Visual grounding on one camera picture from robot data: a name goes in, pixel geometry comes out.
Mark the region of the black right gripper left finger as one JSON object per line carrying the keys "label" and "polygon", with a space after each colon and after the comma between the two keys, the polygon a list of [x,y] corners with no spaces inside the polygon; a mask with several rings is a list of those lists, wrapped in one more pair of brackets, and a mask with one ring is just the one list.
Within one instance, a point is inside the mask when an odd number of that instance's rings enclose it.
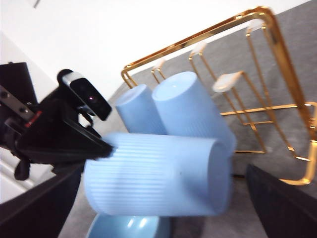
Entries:
{"label": "black right gripper left finger", "polygon": [[73,207],[82,166],[70,167],[0,205],[2,238],[56,238]]}

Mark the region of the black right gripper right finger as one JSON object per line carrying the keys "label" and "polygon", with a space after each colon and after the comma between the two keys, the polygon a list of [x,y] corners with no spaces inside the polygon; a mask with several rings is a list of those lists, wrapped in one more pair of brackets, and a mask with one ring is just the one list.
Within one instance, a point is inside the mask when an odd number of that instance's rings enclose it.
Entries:
{"label": "black right gripper right finger", "polygon": [[315,238],[317,199],[262,169],[248,165],[246,182],[253,207],[269,238]]}

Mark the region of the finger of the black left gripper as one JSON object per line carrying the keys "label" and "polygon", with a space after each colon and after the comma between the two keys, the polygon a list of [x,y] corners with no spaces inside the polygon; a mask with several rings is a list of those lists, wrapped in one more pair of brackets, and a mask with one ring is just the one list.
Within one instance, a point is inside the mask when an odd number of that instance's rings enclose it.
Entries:
{"label": "finger of the black left gripper", "polygon": [[101,139],[101,136],[97,133],[95,129],[93,129],[91,126],[84,127],[82,126],[78,121],[71,120],[71,119],[63,119],[63,122],[66,125],[66,134],[68,136],[84,136],[86,138],[97,138]]}
{"label": "finger of the black left gripper", "polygon": [[16,149],[32,162],[41,164],[76,163],[111,154],[113,147],[102,139],[68,136],[63,119],[78,121],[78,113],[73,109],[38,113],[16,141]]}

